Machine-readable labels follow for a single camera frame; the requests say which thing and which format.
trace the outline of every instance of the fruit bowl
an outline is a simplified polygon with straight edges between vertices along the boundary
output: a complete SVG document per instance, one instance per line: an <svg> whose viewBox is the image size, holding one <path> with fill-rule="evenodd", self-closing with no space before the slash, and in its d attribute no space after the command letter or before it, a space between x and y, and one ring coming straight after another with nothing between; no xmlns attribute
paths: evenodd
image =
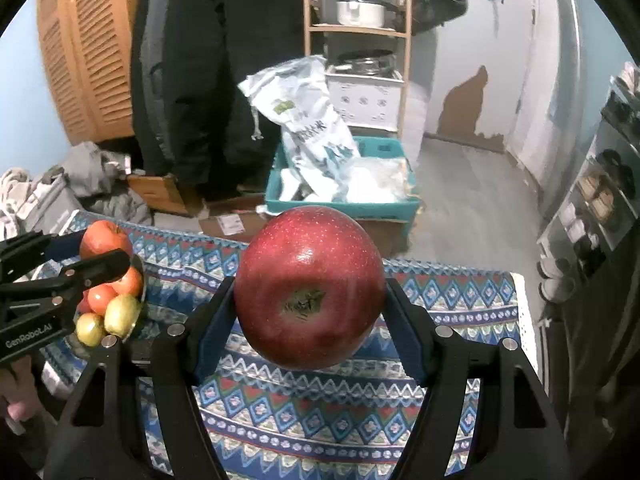
<svg viewBox="0 0 640 480"><path fill-rule="evenodd" d="M126 341L130 337L136 335L136 333L138 332L138 329L139 329L139 325L141 324L140 320L141 320L142 317L144 317L144 315L145 315L144 311L146 310L145 298L146 298L147 276L145 274L144 263L142 262L142 259L140 259L140 257L137 254L134 254L131 257L131 266L140 273L140 276L142 276L142 291L140 292L140 294L137 297L138 301L141 304L141 308L140 308L140 311L138 313L138 316L136 317L136 320L134 322L133 328L130 330L129 335L127 335L123 339L124 341ZM80 315L81 315L80 312L78 312L78 310L76 310L76 315L74 317L74 321L78 320L78 317ZM73 332L70 335L66 336L65 340L66 340L67 344L69 345L69 348L71 348L73 353L76 355L76 357L79 357L79 358L84 359L84 360L88 360L89 359L89 357L91 355L91 351L93 350L93 348L91 346L87 346L87 345L81 343L79 341L78 336L76 335L75 332Z"/></svg>

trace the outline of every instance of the black coat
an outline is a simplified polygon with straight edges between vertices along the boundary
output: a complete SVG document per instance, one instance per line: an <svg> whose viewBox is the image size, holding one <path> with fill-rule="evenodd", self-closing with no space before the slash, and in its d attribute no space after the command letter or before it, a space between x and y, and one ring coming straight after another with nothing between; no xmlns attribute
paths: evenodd
<svg viewBox="0 0 640 480"><path fill-rule="evenodd" d="M173 173L185 186L218 195L270 167L280 128L260 117L263 140L237 84L247 75L302 57L302 0L169 0L162 46L162 94L174 162L149 125L140 46L147 1L134 25L131 86L134 130L149 174Z"/></svg>

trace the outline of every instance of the white crate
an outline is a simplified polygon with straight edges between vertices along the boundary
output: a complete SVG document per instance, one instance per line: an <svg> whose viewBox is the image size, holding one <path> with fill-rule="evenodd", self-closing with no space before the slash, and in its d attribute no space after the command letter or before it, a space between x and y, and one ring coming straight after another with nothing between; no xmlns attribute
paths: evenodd
<svg viewBox="0 0 640 480"><path fill-rule="evenodd" d="M334 67L326 71L331 103L349 126L398 130L402 77L340 74Z"/></svg>

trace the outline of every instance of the label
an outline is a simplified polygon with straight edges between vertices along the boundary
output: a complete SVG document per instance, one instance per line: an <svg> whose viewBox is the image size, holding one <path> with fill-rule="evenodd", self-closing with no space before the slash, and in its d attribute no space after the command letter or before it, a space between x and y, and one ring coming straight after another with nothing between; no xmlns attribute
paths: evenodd
<svg viewBox="0 0 640 480"><path fill-rule="evenodd" d="M238 233L244 233L244 225L242 225L242 219L240 215L220 215L216 216L218 225L225 236L237 235Z"/></svg>
<svg viewBox="0 0 640 480"><path fill-rule="evenodd" d="M19 354L25 349L39 348L62 332L55 314L38 316L0 331L0 359Z"/></svg>

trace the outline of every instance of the wooden louvered door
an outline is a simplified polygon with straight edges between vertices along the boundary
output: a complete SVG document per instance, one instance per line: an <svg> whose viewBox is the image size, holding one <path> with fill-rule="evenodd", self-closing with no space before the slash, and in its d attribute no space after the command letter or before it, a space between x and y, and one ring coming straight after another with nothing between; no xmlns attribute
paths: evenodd
<svg viewBox="0 0 640 480"><path fill-rule="evenodd" d="M94 140L133 135L129 92L131 32L126 0L73 0L70 19Z"/></svg>
<svg viewBox="0 0 640 480"><path fill-rule="evenodd" d="M72 144L93 139L95 124L84 101L71 44L71 24L59 12L60 0L38 0L40 49L49 89Z"/></svg>
<svg viewBox="0 0 640 480"><path fill-rule="evenodd" d="M71 143L133 135L129 91L136 0L38 0L51 92Z"/></svg>

